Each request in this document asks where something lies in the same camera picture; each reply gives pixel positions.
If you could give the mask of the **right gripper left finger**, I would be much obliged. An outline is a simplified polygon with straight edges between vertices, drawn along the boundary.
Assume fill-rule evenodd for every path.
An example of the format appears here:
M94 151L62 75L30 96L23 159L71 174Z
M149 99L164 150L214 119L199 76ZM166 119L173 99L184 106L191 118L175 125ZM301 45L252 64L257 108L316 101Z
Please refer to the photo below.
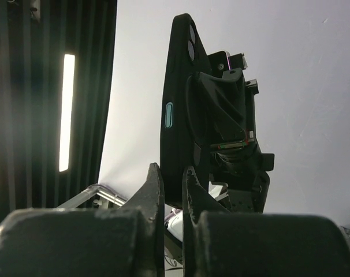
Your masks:
M156 163L119 209L20 209L0 224L0 276L164 276Z

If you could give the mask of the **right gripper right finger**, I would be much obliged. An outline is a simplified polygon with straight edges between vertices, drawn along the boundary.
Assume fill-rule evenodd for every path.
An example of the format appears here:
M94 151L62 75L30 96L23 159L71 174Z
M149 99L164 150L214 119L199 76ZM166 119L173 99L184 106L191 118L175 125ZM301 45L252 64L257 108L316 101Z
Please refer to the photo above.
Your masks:
M185 276L350 276L350 245L328 218L232 213L183 174Z

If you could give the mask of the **phone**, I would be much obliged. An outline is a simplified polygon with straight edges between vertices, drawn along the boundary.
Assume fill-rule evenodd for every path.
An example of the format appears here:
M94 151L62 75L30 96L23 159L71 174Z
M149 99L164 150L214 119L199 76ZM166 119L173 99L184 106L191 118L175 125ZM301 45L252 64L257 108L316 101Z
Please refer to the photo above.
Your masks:
M162 97L160 169L165 202L183 207L184 170L195 169L205 189L210 173L210 121L196 75L211 73L211 66L190 14L175 16L170 33Z

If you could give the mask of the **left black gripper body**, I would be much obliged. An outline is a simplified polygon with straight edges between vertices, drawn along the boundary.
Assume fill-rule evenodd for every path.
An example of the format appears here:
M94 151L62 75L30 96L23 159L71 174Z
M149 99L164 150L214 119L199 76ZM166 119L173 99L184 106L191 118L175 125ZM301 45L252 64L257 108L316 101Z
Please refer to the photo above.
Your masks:
M256 138L256 80L245 80L242 69L230 69L227 51L208 55L211 73L196 75L210 121L210 173L222 185L222 205L232 212L264 210L274 154L264 154Z

